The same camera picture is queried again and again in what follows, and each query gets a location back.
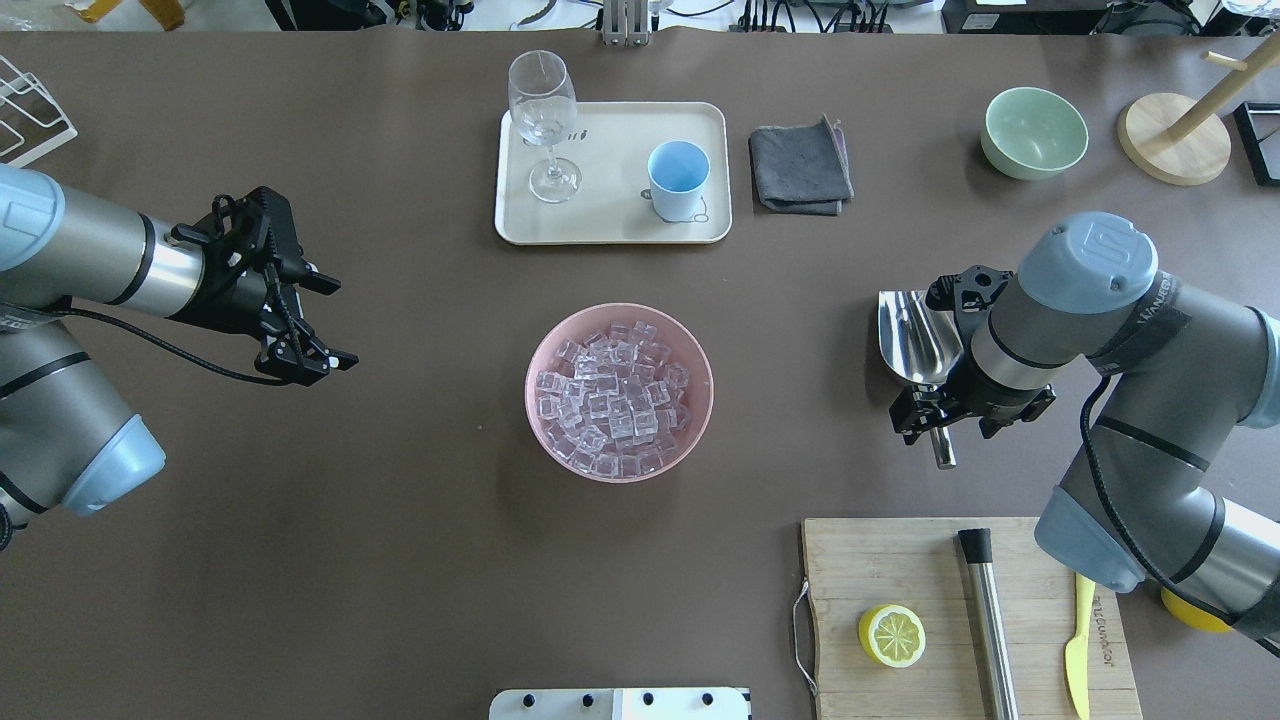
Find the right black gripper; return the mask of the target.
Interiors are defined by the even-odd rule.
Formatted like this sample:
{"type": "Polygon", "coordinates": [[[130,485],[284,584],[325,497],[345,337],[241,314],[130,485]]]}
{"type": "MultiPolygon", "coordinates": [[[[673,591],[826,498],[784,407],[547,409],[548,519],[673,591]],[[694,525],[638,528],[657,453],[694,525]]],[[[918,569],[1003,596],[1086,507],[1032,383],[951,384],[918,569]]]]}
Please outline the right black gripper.
{"type": "Polygon", "coordinates": [[[940,275],[925,292],[928,309],[947,313],[956,325],[963,355],[940,386],[908,386],[890,405],[893,432],[906,446],[957,418],[979,419],[980,433],[991,438],[1015,421],[1034,421],[1057,398],[1051,384],[1014,389],[989,378],[972,355],[972,341],[987,328],[996,299],[1012,278],[1009,270],[974,265],[957,274],[940,275]]]}

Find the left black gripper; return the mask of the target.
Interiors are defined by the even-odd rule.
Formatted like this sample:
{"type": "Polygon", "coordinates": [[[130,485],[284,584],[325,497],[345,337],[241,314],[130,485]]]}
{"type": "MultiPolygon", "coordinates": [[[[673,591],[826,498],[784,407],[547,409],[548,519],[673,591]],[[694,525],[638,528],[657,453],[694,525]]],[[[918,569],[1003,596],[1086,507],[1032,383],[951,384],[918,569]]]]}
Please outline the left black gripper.
{"type": "Polygon", "coordinates": [[[312,386],[358,363],[321,342],[305,320],[296,286],[330,296],[342,283],[303,260],[284,196],[266,186],[242,199],[219,195],[205,218],[174,225],[170,237],[196,246],[204,260],[195,295],[170,319],[262,336],[253,366],[282,384],[312,386]]]}

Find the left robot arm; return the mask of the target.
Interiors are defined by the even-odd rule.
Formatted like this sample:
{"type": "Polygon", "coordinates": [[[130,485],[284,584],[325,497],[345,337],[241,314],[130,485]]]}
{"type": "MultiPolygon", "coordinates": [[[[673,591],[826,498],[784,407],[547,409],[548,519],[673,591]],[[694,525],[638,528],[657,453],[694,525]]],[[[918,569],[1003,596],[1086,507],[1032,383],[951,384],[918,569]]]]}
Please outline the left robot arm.
{"type": "Polygon", "coordinates": [[[3,168],[3,542],[63,506],[88,516],[157,474],[166,456],[145,420],[67,329],[81,316],[134,333],[206,370],[261,386],[311,386],[357,363],[320,341],[303,290],[340,284],[305,258],[288,200],[257,187],[218,195],[170,224],[3,168]],[[259,342],[252,375],[233,372],[77,299],[259,342]]]}

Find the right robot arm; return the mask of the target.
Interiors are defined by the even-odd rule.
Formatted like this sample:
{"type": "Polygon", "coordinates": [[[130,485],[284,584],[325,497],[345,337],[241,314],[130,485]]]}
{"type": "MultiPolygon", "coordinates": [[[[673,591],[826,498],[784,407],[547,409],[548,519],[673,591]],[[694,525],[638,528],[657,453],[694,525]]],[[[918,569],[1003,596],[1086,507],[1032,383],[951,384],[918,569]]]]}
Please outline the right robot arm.
{"type": "Polygon", "coordinates": [[[1036,420],[1052,380],[1084,357],[1100,384],[1082,446],[1039,515],[1038,546],[1126,593],[1153,580],[1277,652],[1277,523],[1202,486],[1236,427],[1277,424],[1277,320],[1185,284],[1126,218],[1057,222],[1012,272],[942,275],[961,350],[942,380],[893,401],[906,443],[975,419],[991,437],[1036,420]]]}

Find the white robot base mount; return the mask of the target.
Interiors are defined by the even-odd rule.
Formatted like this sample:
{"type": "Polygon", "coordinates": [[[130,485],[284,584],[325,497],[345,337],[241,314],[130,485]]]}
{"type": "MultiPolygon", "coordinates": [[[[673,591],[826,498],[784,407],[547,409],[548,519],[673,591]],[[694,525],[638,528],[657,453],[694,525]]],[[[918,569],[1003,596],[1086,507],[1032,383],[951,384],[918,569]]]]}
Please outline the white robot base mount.
{"type": "Polygon", "coordinates": [[[751,719],[750,691],[735,687],[508,689],[489,719],[751,719]]]}

